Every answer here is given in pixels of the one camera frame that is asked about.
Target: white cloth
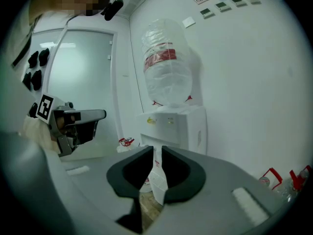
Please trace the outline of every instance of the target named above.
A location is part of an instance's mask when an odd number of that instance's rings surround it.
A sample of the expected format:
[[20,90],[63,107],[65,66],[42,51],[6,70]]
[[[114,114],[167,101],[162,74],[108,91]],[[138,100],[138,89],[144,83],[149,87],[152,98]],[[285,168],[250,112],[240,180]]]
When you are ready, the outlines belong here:
[[57,142],[51,140],[47,124],[38,118],[26,116],[21,134],[33,140],[44,149],[60,153]]

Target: water bottle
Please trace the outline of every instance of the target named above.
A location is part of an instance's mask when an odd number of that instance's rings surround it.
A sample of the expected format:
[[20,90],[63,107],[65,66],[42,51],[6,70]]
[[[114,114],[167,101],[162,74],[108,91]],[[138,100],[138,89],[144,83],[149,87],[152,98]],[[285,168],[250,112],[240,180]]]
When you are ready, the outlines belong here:
[[144,75],[149,98],[161,105],[181,105],[189,97],[192,75],[189,46],[171,19],[152,22],[142,36]]

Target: red label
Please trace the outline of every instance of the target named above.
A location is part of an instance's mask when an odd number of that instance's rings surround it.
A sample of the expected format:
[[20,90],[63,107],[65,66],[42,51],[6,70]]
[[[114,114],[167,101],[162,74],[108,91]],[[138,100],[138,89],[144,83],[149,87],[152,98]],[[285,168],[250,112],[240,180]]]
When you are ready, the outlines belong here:
[[171,59],[177,59],[176,51],[174,49],[160,50],[155,54],[151,55],[150,57],[147,57],[143,72],[145,72],[149,67],[156,63]]

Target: paper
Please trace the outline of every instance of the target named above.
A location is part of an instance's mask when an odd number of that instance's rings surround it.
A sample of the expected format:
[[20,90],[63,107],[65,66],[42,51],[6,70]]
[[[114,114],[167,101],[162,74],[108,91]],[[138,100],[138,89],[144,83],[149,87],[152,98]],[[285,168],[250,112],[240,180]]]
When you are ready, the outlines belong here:
[[186,18],[184,21],[182,21],[182,23],[184,24],[185,28],[188,28],[189,26],[195,24],[195,20],[193,20],[192,17]]

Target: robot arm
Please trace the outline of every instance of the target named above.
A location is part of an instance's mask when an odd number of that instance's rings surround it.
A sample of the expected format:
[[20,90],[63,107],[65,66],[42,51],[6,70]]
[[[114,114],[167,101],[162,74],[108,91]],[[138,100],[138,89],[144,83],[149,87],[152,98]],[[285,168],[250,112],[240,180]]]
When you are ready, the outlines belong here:
[[[72,154],[79,145],[91,141],[96,134],[98,121],[104,119],[107,113],[105,110],[76,111],[72,103],[64,103],[57,97],[43,94],[36,116],[48,125],[50,134],[57,140],[61,152],[59,156],[62,157]],[[59,118],[64,118],[63,131],[57,124]]]

